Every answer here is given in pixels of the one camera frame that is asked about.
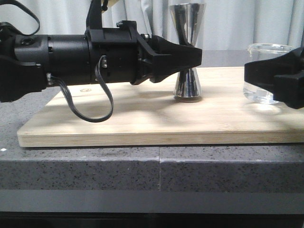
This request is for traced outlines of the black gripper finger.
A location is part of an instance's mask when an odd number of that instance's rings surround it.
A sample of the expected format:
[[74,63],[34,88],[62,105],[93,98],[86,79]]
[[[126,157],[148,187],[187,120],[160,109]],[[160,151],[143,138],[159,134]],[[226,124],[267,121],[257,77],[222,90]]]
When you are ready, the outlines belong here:
[[273,99],[293,109],[304,107],[304,72],[274,77]]
[[173,56],[187,56],[190,54],[189,47],[171,43],[162,37],[142,34],[142,38],[148,44],[153,53]]
[[202,50],[184,46],[170,49],[168,54],[157,54],[152,58],[152,83],[159,83],[172,74],[197,67],[202,61]]
[[276,75],[293,75],[304,68],[304,48],[299,47],[272,59],[245,64],[244,81],[265,90],[274,89]]

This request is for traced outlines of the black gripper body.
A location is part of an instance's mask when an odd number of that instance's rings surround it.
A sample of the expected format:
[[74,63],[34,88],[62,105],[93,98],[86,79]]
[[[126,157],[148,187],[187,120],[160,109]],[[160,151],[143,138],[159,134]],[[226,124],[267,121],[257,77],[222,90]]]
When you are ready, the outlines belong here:
[[52,35],[48,37],[48,56],[52,76],[67,85],[96,84],[95,66],[106,57],[101,68],[107,83],[135,80],[139,58],[139,40],[144,44],[150,34],[139,34],[136,22],[120,21],[117,28],[92,29],[83,35]]

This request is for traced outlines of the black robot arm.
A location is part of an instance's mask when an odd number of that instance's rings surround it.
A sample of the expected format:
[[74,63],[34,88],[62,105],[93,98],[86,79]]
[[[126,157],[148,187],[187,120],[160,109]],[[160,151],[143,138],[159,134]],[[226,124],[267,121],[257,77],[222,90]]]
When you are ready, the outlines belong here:
[[171,43],[153,35],[144,38],[133,21],[119,28],[88,29],[83,35],[34,35],[26,37],[1,30],[0,100],[12,102],[51,86],[47,75],[67,85],[95,84],[95,66],[106,56],[101,68],[106,83],[145,80],[163,81],[182,70],[199,66],[199,48]]

